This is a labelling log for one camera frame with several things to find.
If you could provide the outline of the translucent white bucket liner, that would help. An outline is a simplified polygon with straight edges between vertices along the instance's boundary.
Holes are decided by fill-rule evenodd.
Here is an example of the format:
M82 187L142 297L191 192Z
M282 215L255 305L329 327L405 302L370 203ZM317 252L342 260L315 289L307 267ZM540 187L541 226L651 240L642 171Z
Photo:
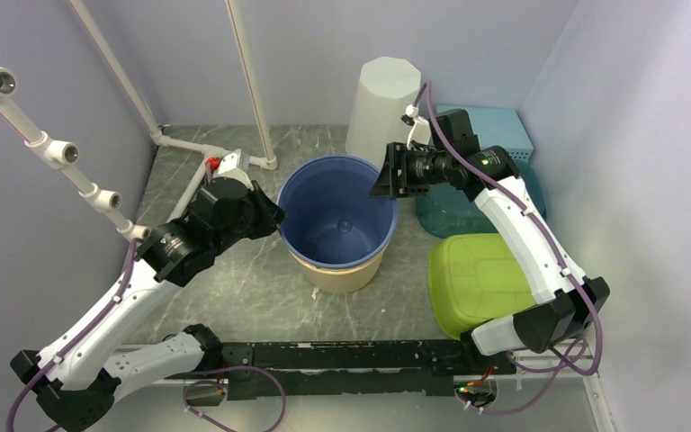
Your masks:
M404 142L401 117L419 91L421 72L403 58L379 57L361 69L345 142L350 156L382 167L386 145Z

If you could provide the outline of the beige bucket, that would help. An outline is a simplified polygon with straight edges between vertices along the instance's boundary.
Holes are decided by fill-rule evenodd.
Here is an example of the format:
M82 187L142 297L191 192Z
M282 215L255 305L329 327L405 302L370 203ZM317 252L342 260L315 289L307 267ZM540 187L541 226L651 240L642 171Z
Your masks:
M302 267L306 279L316 288L327 293L353 293L363 289L377 274L386 248L381 249L374 257L359 265L343 269L331 269L316 266L292 251L290 254Z

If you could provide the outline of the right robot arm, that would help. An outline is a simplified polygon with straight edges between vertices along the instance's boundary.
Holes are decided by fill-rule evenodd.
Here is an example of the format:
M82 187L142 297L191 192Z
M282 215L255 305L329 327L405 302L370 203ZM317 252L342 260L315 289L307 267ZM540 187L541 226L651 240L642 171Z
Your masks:
M489 219L525 273L534 306L489 320L464 333L465 370L480 374L495 354L526 348L542 353L588 326L602 333L598 313L609 296L601 277L590 278L553 236L527 191L516 162L500 146L464 156L445 137L437 119L408 105L401 120L406 142L387 145L371 197L421 196L430 185L462 191Z

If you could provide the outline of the lime green tub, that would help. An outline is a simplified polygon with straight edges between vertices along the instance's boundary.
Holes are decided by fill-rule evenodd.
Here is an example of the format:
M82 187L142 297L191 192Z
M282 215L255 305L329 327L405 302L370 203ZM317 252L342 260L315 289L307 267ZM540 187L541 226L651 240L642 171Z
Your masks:
M496 233L452 236L428 258L428 291L446 336L470 338L492 355L528 348L542 352L580 334L587 309L561 274L550 246L507 246Z

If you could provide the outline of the blue bucket rim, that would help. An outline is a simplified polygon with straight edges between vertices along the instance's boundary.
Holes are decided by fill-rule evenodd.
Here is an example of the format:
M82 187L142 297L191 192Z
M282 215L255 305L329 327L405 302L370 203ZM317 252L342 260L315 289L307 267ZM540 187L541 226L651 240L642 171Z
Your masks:
M289 252L325 269L347 269L376 257L398 226L396 200L371 197L379 170L345 154L314 158L280 187L280 236Z

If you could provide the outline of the light blue perforated basket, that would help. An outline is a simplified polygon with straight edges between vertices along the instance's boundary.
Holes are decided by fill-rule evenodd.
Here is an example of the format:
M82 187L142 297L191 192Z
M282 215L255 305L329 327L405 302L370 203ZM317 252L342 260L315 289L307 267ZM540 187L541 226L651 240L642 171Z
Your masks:
M436 104L435 112L442 113L457 108L468 113L472 130L478 136L481 149L500 146L515 161L525 163L530 161L534 146L515 110Z

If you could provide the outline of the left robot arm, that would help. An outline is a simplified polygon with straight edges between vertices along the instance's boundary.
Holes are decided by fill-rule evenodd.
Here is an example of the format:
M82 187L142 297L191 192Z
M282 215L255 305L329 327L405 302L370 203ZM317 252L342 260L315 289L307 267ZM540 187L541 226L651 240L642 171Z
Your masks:
M219 255L241 239L274 234L284 216L255 181L210 180L184 215L131 243L123 273L80 321L52 344L23 350L11 360L23 387L8 411L6 429L13 430L29 393L56 428L82 431L115 402L160 379L217 374L224 365L223 345L202 324L126 355L118 347L160 302L213 266Z

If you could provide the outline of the teal transparent tub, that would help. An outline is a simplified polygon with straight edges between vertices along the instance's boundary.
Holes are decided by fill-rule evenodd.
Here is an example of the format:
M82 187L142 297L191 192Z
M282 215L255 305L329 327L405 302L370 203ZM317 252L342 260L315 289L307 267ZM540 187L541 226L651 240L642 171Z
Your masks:
M524 161L516 160L515 163L535 208L547 221L547 200L536 172ZM498 232L463 191L449 184L432 185L427 195L415 198L415 204L417 219L422 228L440 239L463 234Z

